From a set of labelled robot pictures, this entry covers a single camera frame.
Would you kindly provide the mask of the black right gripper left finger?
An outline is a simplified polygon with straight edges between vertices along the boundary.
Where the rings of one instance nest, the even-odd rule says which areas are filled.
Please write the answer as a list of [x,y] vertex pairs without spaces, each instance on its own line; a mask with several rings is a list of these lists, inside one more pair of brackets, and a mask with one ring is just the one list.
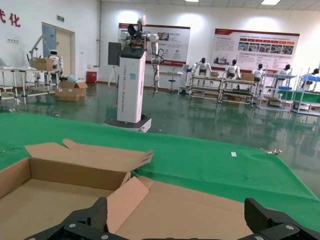
[[88,208],[74,210],[61,223],[28,236],[27,240],[99,240],[106,235],[108,204],[99,197]]

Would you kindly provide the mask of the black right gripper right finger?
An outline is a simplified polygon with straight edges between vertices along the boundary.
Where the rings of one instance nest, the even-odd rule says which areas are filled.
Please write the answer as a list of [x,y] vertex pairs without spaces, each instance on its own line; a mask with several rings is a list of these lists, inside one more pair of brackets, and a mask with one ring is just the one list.
[[251,235],[244,240],[318,240],[320,233],[302,226],[282,211],[268,209],[254,198],[244,201],[244,219]]

